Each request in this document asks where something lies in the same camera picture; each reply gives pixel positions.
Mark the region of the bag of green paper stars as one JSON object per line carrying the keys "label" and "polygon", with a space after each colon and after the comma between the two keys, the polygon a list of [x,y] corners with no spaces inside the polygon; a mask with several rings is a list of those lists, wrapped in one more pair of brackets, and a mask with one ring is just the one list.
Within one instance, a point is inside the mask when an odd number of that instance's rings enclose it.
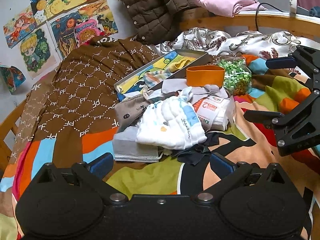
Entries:
{"label": "bag of green paper stars", "polygon": [[233,96],[245,95],[252,88],[252,73],[243,57],[221,59],[218,66],[225,70],[223,86]]}

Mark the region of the brown PF patterned blanket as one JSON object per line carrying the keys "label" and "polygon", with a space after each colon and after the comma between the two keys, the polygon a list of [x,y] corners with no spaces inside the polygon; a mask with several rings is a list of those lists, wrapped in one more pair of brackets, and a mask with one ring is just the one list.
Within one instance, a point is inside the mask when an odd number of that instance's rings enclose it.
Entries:
{"label": "brown PF patterned blanket", "polygon": [[157,58],[137,41],[95,37],[73,50],[32,87],[23,107],[10,162],[29,142],[33,157],[69,167],[83,161],[116,132],[114,84]]}

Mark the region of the colourful cartoon monkey bedsheet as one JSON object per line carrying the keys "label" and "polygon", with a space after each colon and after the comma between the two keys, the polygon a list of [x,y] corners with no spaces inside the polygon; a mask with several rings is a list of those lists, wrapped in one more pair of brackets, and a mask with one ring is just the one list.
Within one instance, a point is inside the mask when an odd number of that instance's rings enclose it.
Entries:
{"label": "colourful cartoon monkey bedsheet", "polygon": [[[303,231],[308,239],[319,239],[319,148],[314,147],[281,157],[276,140],[261,124],[247,122],[243,115],[249,109],[288,113],[309,95],[308,76],[299,68],[268,70],[265,61],[246,56],[253,74],[253,87],[248,95],[235,98],[235,123],[219,133],[219,144],[213,146],[231,161],[249,161],[262,167],[276,161],[282,165],[298,190],[307,197],[309,223]],[[47,162],[33,157],[38,143],[29,142],[14,165],[8,165],[1,181],[1,239],[20,239],[22,234],[14,216],[16,203],[31,179]],[[85,155],[92,161],[112,149],[112,143],[102,144]],[[128,196],[137,194],[179,194],[183,190],[206,189],[218,181],[208,161],[195,166],[172,157],[157,163],[116,162],[106,181]]]}

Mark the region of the white floral satin quilt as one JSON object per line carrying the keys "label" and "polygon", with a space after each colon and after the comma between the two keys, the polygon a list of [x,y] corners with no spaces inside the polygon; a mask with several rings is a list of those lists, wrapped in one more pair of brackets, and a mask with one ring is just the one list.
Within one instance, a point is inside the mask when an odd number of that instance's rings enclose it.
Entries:
{"label": "white floral satin quilt", "polygon": [[319,43],[309,38],[296,37],[288,31],[262,34],[258,31],[243,31],[235,36],[220,30],[194,27],[178,35],[173,41],[165,41],[148,47],[158,55],[175,49],[205,51],[212,56],[254,55],[262,59],[285,57],[297,46],[319,50]]}

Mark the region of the red haired girl painting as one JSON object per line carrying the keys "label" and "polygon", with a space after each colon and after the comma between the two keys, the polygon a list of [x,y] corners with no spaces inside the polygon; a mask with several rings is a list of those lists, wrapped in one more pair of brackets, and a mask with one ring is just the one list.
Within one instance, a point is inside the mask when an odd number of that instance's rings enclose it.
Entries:
{"label": "red haired girl painting", "polygon": [[9,48],[16,46],[37,27],[31,6],[29,5],[4,26],[3,32]]}

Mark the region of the striped yellow sock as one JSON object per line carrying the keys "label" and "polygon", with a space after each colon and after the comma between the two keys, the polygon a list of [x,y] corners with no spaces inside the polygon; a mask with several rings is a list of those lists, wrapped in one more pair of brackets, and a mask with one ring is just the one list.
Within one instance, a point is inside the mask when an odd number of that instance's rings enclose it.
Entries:
{"label": "striped yellow sock", "polygon": [[195,58],[193,57],[184,57],[176,62],[171,62],[164,69],[146,72],[144,74],[143,80],[149,88],[152,88],[163,80],[172,76],[172,74],[174,74],[178,70],[192,63],[194,60]]}

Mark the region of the white baby cloth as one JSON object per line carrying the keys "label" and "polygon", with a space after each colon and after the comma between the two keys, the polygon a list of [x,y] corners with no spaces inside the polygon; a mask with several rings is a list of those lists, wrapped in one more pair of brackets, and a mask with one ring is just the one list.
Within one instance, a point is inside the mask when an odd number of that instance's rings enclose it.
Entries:
{"label": "white baby cloth", "polygon": [[136,142],[169,150],[186,150],[207,140],[202,124],[189,102],[192,88],[150,104],[143,113]]}

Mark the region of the orange white tissue pack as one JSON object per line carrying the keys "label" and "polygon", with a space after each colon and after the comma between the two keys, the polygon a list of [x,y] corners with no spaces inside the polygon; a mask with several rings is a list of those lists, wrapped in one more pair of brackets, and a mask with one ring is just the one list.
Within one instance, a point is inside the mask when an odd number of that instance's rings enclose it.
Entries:
{"label": "orange white tissue pack", "polygon": [[205,131],[225,131],[229,122],[233,122],[235,103],[232,96],[226,99],[208,96],[193,104],[193,108]]}

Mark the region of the dark night sunflower painting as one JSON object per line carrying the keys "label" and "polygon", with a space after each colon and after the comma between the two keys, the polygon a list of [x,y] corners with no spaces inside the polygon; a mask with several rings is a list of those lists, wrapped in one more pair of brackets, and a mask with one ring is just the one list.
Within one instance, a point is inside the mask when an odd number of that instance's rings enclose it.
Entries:
{"label": "dark night sunflower painting", "polygon": [[63,58],[77,47],[74,37],[74,28],[82,19],[78,11],[71,12],[66,16],[54,20],[50,26],[55,37],[57,47]]}

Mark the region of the grey face mask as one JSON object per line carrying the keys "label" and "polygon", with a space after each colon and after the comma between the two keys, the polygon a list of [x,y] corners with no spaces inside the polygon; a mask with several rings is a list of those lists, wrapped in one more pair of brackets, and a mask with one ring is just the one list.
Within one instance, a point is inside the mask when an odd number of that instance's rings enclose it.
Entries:
{"label": "grey face mask", "polygon": [[136,142],[137,131],[136,126],[129,126],[114,135],[112,147],[115,161],[157,163],[163,153],[157,146]]}

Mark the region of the dark navy cloth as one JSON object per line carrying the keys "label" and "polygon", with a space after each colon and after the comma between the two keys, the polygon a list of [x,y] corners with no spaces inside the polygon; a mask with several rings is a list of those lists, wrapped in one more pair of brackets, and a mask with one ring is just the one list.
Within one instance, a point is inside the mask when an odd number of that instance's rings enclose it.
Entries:
{"label": "dark navy cloth", "polygon": [[207,140],[200,144],[195,144],[185,150],[173,150],[172,157],[176,158],[179,162],[197,165],[203,157],[211,155],[210,147],[219,144],[219,135],[217,132],[207,133]]}

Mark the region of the blond boy diamond painting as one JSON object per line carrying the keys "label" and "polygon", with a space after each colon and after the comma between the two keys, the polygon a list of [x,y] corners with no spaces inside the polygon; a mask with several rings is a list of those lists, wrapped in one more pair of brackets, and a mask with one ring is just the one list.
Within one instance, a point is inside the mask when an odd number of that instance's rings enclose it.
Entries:
{"label": "blond boy diamond painting", "polygon": [[36,29],[23,38],[19,49],[31,79],[56,64],[56,58],[51,52],[48,39],[42,28]]}

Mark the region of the curled colourful poster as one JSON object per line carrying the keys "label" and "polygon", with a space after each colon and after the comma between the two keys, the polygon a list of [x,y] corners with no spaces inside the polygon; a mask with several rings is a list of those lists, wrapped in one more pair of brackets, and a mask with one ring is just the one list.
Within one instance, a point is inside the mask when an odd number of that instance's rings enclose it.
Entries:
{"label": "curled colourful poster", "polygon": [[14,66],[6,66],[1,64],[1,76],[11,94],[25,81],[24,74]]}

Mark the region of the pink folded cloth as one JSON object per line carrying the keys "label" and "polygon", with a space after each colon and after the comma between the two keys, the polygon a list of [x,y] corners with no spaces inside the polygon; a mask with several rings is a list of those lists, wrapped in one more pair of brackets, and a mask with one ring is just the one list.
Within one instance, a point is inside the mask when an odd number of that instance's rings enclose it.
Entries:
{"label": "pink folded cloth", "polygon": [[203,7],[214,15],[234,17],[242,11],[256,11],[258,0],[192,0],[197,6]]}

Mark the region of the brown quilted puffer jacket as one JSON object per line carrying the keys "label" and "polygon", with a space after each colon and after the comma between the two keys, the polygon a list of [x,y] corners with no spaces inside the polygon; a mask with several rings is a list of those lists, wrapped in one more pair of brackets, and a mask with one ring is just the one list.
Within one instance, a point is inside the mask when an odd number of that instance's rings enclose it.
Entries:
{"label": "brown quilted puffer jacket", "polygon": [[197,5],[192,0],[121,0],[135,25],[136,40],[144,44],[172,41],[180,34],[184,11]]}

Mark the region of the orange elastic band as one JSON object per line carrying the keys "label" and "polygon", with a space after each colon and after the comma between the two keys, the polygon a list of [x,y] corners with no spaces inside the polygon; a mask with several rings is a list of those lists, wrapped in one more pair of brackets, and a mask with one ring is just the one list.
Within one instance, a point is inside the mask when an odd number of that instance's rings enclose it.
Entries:
{"label": "orange elastic band", "polygon": [[216,85],[221,88],[224,78],[225,69],[216,65],[193,66],[186,70],[186,83],[191,87]]}

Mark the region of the pink girl diamond painting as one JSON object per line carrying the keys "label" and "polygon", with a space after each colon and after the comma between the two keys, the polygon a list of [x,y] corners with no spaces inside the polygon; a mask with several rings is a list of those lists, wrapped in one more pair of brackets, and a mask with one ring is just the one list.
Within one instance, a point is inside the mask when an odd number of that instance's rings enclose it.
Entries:
{"label": "pink girl diamond painting", "polygon": [[96,17],[88,18],[74,27],[74,38],[77,47],[85,44],[87,41],[96,36],[103,36],[104,28]]}

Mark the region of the grey drawstring pouch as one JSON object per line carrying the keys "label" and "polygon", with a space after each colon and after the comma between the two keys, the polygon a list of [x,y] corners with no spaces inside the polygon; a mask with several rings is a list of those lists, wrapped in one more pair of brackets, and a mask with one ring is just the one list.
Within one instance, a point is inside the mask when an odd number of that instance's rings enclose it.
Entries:
{"label": "grey drawstring pouch", "polygon": [[137,119],[139,119],[149,104],[150,103],[142,94],[125,99],[116,104],[114,109],[119,123],[118,132],[124,131],[128,126],[131,126]]}

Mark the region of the metal tray with cartoon print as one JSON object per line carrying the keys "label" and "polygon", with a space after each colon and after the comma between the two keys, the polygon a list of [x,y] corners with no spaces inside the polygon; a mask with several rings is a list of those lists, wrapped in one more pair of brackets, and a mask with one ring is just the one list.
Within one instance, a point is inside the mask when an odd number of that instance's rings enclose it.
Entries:
{"label": "metal tray with cartoon print", "polygon": [[212,57],[204,51],[176,49],[135,70],[114,84],[120,100],[155,88],[166,78],[184,78],[187,67],[209,63]]}

